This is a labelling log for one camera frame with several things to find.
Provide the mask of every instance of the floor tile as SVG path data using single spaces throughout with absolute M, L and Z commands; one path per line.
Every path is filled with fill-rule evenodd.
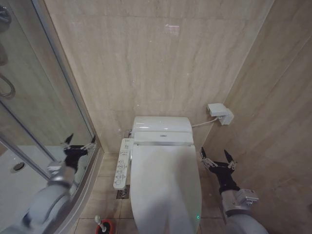
M 219 204 L 214 196 L 211 181 L 208 177 L 200 178 L 201 184 L 201 217 L 202 218 L 222 218 Z
M 201 162 L 200 153 L 196 153 L 196 160 L 198 164 L 199 177 L 208 177 L 209 172 L 206 170 L 204 164 Z
M 130 198 L 122 200 L 120 218 L 133 218 Z
M 118 234 L 138 234 L 136 223 L 133 219 L 120 219 Z
M 116 199 L 117 191 L 113 188 L 113 177 L 98 177 L 89 201 L 80 218 L 119 218 L 121 199 Z
M 74 223 L 73 227 L 69 230 L 68 234 L 74 234 L 77 224 L 78 224 L 79 219 Z
M 224 234 L 224 221 L 222 218 L 202 218 L 200 221 L 203 234 Z
M 200 226 L 198 227 L 198 230 L 197 230 L 196 234 L 202 234 Z
M 98 176 L 114 177 L 116 172 L 117 161 L 118 154 L 105 153 L 101 167 L 98 172 Z
M 95 233 L 97 224 L 94 222 L 94 218 L 80 219 L 75 231 L 75 234 L 90 234 Z

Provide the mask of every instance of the toilet brush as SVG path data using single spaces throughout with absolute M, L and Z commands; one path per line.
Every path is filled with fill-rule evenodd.
M 94 217 L 94 221 L 97 223 L 96 234 L 113 234 L 114 226 L 112 221 L 104 219 L 101 220 L 99 215 Z

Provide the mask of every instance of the toilet bowl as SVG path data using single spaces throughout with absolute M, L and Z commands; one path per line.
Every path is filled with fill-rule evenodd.
M 195 234 L 201 187 L 186 117 L 136 117 L 130 199 L 140 234 Z

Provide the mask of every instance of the bidet toilet seat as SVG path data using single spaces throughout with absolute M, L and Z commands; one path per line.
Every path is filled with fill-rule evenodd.
M 133 145 L 130 194 L 140 234 L 195 234 L 201 213 L 195 147 Z

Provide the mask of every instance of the shower door handle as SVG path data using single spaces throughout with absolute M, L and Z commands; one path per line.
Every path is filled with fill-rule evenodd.
M 4 80 L 5 83 L 7 83 L 10 86 L 10 92 L 6 93 L 6 94 L 2 94 L 0 93 L 0 97 L 6 97 L 8 99 L 11 99 L 15 96 L 15 87 L 14 85 L 11 83 L 11 81 L 9 81 L 4 75 L 2 75 L 0 73 L 0 78 Z

